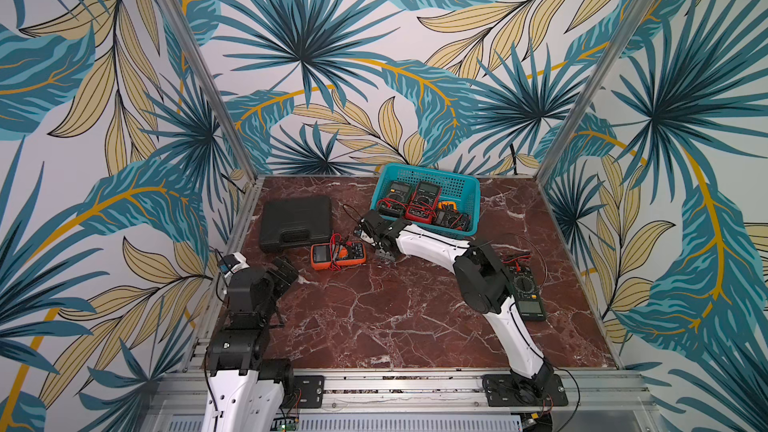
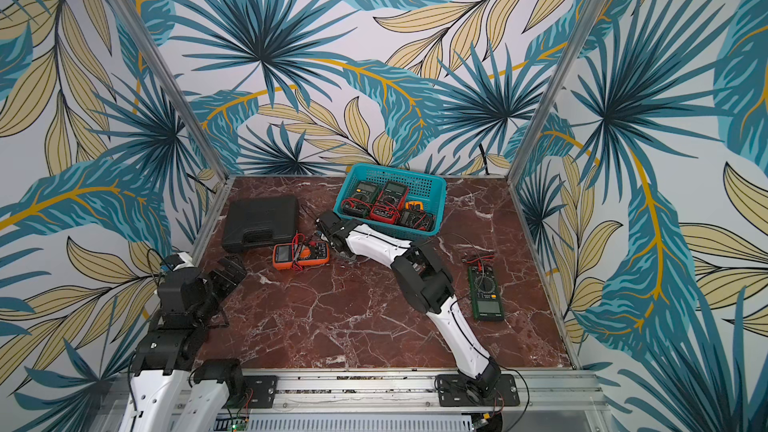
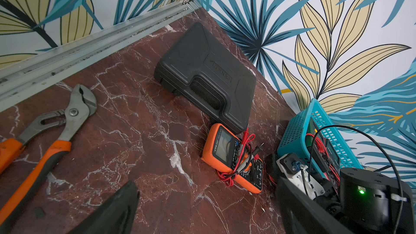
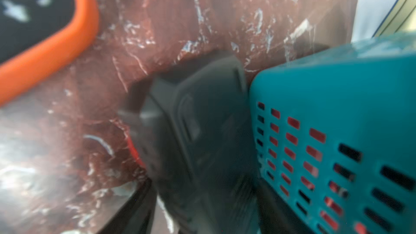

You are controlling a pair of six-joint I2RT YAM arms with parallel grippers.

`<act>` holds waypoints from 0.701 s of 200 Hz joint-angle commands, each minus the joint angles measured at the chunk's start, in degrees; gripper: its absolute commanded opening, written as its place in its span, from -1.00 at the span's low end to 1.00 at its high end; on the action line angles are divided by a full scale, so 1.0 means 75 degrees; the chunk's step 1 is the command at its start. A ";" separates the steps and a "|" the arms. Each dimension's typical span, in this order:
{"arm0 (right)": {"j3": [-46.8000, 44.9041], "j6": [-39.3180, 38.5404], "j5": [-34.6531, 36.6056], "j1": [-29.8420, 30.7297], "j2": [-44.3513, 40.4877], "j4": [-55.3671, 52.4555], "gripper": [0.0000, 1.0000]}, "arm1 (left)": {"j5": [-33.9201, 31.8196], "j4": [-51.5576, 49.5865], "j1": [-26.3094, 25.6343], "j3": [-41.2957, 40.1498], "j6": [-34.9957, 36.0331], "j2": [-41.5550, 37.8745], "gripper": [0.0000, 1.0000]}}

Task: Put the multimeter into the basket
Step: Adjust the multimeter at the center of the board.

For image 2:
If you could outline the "red Aneng multimeter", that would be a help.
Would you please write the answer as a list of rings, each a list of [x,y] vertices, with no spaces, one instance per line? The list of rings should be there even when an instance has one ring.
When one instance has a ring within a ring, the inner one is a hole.
[[[405,184],[387,181],[369,212],[369,219],[394,225],[400,219],[401,211],[408,195]]]

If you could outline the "yellow multimeter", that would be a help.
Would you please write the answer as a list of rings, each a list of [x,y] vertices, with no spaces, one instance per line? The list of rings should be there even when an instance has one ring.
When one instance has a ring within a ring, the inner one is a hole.
[[[408,216],[423,216],[426,214],[421,201],[408,201],[404,204],[403,214]]]

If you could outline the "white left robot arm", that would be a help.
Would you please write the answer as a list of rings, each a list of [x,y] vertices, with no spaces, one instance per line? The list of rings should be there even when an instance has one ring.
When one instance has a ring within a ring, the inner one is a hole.
[[[220,410],[251,397],[239,360],[195,364],[222,302],[247,276],[237,256],[218,264],[206,273],[186,252],[161,260],[160,306],[131,361],[121,431],[207,431]]]

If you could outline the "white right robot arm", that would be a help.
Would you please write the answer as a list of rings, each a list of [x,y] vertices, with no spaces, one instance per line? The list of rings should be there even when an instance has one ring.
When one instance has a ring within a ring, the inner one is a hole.
[[[426,315],[442,335],[468,392],[483,399],[495,394],[501,367],[462,314],[453,277],[431,246],[398,239],[332,211],[319,215],[315,225],[339,254],[367,258],[389,268],[408,304]]]

